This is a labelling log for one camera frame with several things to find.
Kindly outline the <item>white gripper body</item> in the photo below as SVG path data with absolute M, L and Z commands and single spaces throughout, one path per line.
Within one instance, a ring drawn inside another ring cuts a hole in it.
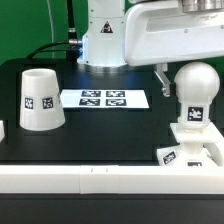
M 224 0 L 130 0 L 124 58 L 132 66 L 224 56 Z

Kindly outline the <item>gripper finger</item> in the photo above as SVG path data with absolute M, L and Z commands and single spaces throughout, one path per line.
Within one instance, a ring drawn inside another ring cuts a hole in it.
M 174 96 L 176 94 L 176 84 L 171 82 L 166 73 L 168 72 L 168 64 L 160 63 L 154 65 L 154 73 L 162 84 L 162 93 L 165 97 Z

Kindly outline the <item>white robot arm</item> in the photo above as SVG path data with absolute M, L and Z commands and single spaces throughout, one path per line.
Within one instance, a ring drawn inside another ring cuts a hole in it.
M 224 0 L 88 0 L 79 65 L 94 72 L 224 56 Z

